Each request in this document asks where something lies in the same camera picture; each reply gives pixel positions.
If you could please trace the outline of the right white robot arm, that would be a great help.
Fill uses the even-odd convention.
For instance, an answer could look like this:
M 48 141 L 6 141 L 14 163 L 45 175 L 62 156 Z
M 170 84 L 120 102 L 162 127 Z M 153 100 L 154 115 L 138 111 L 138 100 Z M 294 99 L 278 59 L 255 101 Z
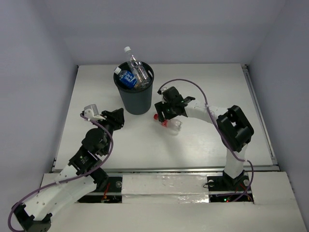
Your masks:
M 245 180 L 245 151 L 254 134 L 254 129 L 242 109 L 210 106 L 194 97 L 183 98 L 175 87 L 158 91 L 162 100 L 155 104 L 160 122 L 170 122 L 177 116 L 195 118 L 212 124 L 226 147 L 226 163 L 222 176 L 208 179 L 212 191 L 236 191 Z

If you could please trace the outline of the clear unlabelled plastic bottle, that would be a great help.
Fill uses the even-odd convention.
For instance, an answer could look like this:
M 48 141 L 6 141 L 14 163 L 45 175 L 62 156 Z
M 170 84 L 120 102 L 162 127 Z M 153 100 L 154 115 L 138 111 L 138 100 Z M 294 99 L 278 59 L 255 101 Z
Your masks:
M 129 46 L 124 48 L 124 52 L 127 56 L 127 64 L 134 77 L 137 79 L 138 88 L 142 89 L 147 87 L 151 79 L 146 72 L 142 62 L 135 58 Z

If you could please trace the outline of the blue label water bottle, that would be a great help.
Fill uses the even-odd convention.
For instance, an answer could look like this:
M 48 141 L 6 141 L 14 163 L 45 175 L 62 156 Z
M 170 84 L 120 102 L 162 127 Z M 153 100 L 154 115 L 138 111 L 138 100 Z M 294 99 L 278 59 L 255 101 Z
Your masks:
M 127 88 L 129 89 L 135 88 L 137 80 L 131 72 L 116 67 L 114 73 L 119 77 L 119 81 L 122 84 L 124 84 Z

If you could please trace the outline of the red label clear bottle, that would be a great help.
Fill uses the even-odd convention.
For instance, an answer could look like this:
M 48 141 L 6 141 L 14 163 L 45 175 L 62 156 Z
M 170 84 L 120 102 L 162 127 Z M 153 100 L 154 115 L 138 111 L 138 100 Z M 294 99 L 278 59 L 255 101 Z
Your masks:
M 162 127 L 169 129 L 172 133 L 179 133 L 182 128 L 182 122 L 178 119 L 159 121 L 158 114 L 154 114 L 154 120 L 157 121 Z

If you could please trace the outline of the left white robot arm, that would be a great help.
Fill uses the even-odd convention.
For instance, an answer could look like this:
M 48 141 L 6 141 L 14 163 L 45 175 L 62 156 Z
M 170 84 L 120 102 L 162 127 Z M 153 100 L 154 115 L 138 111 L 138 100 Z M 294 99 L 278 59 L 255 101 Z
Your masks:
M 123 108 L 98 112 L 96 105 L 86 106 L 80 117 L 94 125 L 81 142 L 81 146 L 55 180 L 34 190 L 11 209 L 8 226 L 15 217 L 25 232 L 46 232 L 52 218 L 64 206 L 76 202 L 84 195 L 104 190 L 109 176 L 102 169 L 113 149 L 112 134 L 124 126 Z

